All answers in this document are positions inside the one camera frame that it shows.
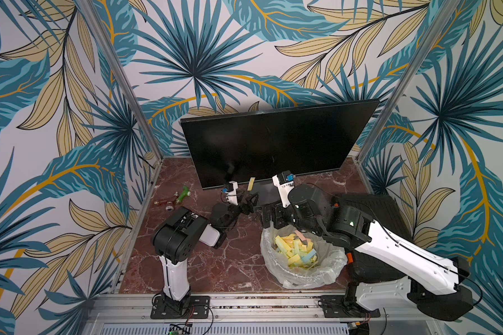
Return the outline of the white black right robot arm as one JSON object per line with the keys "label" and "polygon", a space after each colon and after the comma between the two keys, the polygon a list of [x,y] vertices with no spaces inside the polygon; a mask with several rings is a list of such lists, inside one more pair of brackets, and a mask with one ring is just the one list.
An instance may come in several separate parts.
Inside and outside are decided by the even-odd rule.
{"label": "white black right robot arm", "polygon": [[339,302],[323,298],[332,310],[351,317],[378,314],[381,308],[416,308],[441,321],[455,321],[472,311],[476,302],[463,286],[467,262],[443,258],[391,232],[368,205],[333,196],[313,185],[281,190],[277,202],[258,208],[265,228],[293,226],[352,253],[366,254],[402,273],[389,281],[350,283]]}

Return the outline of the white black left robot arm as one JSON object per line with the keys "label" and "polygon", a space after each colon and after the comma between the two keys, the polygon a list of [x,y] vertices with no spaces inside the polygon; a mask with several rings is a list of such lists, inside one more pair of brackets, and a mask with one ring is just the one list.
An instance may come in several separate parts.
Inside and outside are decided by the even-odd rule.
{"label": "white black left robot arm", "polygon": [[244,192],[233,197],[236,203],[217,203],[209,218],[181,207],[165,220],[152,237],[152,244],[163,267],[163,297],[177,305],[185,305],[190,296],[187,259],[199,242],[219,248],[241,214],[251,214],[258,203],[258,194]]}

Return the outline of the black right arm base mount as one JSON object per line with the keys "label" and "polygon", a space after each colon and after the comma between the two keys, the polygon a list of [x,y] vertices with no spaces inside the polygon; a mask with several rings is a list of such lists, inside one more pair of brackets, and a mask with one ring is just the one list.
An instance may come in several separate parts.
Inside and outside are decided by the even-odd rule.
{"label": "black right arm base mount", "polygon": [[380,317],[378,309],[367,310],[356,302],[358,282],[348,284],[343,295],[322,295],[318,306],[321,307],[325,318],[358,318],[369,320]]}

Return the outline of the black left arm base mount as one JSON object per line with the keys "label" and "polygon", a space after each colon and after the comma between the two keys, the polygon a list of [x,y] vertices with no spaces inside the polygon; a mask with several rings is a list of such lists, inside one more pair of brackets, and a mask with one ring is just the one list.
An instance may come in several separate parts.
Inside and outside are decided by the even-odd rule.
{"label": "black left arm base mount", "polygon": [[152,320],[192,319],[206,320],[210,312],[210,296],[186,295],[182,300],[172,300],[164,293],[155,295],[152,299]]}

